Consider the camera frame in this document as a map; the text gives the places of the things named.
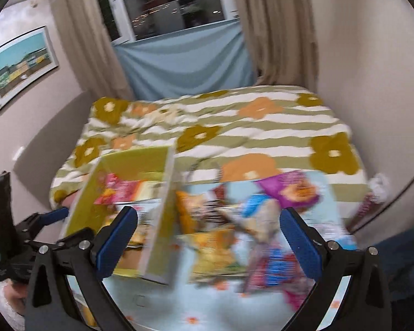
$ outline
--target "blue gripper pad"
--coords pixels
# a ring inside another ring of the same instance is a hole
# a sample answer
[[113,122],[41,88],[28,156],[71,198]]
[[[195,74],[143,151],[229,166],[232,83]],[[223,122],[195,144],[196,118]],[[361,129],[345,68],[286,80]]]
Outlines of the blue gripper pad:
[[41,214],[41,226],[51,225],[59,220],[65,219],[69,215],[69,209],[67,207],[63,207],[57,210],[53,210],[49,213]]
[[95,236],[91,259],[100,279],[112,275],[137,225],[136,210],[132,207],[124,207],[115,220]]
[[304,274],[317,282],[322,276],[322,256],[310,239],[311,228],[293,208],[282,210],[279,224]]

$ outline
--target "bed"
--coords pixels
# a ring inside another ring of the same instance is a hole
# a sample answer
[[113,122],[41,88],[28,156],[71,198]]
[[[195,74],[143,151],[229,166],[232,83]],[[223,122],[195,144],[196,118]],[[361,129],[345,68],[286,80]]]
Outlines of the bed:
[[[349,218],[367,192],[363,166],[350,139],[350,128],[316,94],[297,86],[256,86],[156,102],[102,98],[93,104],[75,150],[52,182],[51,204],[58,207],[80,189],[100,155],[175,144],[175,163],[186,171],[195,194],[204,191],[199,188],[208,188],[207,183],[255,180],[294,169],[309,171],[313,184],[324,188],[321,196],[331,194],[322,198],[322,213],[313,214],[312,225],[332,220],[338,226],[334,230],[345,238],[339,216]],[[237,292],[240,280],[222,282],[220,287],[188,283],[195,251],[185,246],[179,256],[171,288],[140,278],[104,280],[136,329],[250,331],[264,324],[267,330],[278,330],[295,312],[284,293],[241,297]],[[319,330],[334,319],[349,279],[343,278]],[[75,297],[82,299],[75,280],[69,282]]]
[[76,148],[56,173],[57,208],[79,190],[97,157],[174,143],[191,183],[254,180],[294,169],[326,174],[342,218],[367,192],[351,130],[322,100],[298,86],[254,86],[198,96],[128,102],[104,97],[91,108]]

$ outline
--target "colorful package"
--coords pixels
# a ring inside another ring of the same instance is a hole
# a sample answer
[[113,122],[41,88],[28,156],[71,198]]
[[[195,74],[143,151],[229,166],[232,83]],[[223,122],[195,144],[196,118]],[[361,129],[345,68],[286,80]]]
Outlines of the colorful package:
[[190,281],[205,280],[207,277],[237,275],[245,272],[236,259],[231,247],[235,242],[235,231],[231,224],[209,232],[185,235],[187,242],[197,251]]
[[219,211],[227,220],[251,234],[260,243],[267,243],[273,234],[280,229],[279,203],[270,197],[264,197],[264,200],[258,205],[256,211],[252,212],[248,218],[243,217],[243,214],[246,215],[245,203],[222,207]]
[[177,209],[184,234],[208,231],[227,223],[219,208],[225,204],[224,184],[205,193],[191,195],[177,191]]
[[341,225],[320,223],[312,225],[325,241],[335,240],[345,250],[357,250],[356,238]]
[[139,184],[139,180],[121,180],[114,173],[108,173],[105,178],[105,190],[94,204],[109,205],[117,202],[131,202],[135,198]]
[[155,180],[143,180],[141,183],[138,184],[134,200],[139,201],[156,199],[158,197],[159,188],[161,185],[162,182],[158,182]]
[[319,201],[317,187],[300,170],[274,175],[255,183],[270,197],[277,199],[282,209],[292,207],[300,212]]
[[268,196],[267,194],[253,194],[243,203],[241,215],[244,218],[253,216],[258,207],[268,199],[270,199],[270,196]]
[[142,247],[147,239],[147,234],[150,228],[150,220],[153,219],[153,212],[159,204],[159,199],[117,204],[116,212],[107,216],[103,226],[110,225],[124,207],[134,208],[138,214],[138,225],[128,243],[128,247]]
[[294,254],[285,252],[276,237],[268,244],[257,244],[250,252],[243,292],[281,286],[295,278],[297,265]]
[[296,275],[281,285],[281,290],[287,296],[288,303],[299,310],[314,286],[314,280],[308,279],[299,263],[297,264]]

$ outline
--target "picture frame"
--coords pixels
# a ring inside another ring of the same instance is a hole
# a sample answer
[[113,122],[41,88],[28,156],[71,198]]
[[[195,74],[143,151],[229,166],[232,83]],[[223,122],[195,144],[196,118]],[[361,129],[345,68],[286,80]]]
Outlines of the picture frame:
[[58,67],[46,26],[0,46],[0,110],[31,83]]

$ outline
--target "cardboard box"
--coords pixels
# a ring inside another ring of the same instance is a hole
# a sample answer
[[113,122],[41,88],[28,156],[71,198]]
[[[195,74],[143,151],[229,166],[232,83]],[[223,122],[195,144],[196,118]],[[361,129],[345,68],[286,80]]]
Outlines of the cardboard box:
[[60,237],[84,227],[90,227],[95,233],[100,230],[109,214],[108,206],[95,205],[94,201],[104,191],[108,173],[115,173],[123,180],[159,180],[161,203],[152,216],[146,243],[142,249],[127,249],[114,274],[168,284],[173,257],[170,249],[178,230],[175,209],[178,175],[174,156],[173,146],[145,147],[101,156],[71,206]]

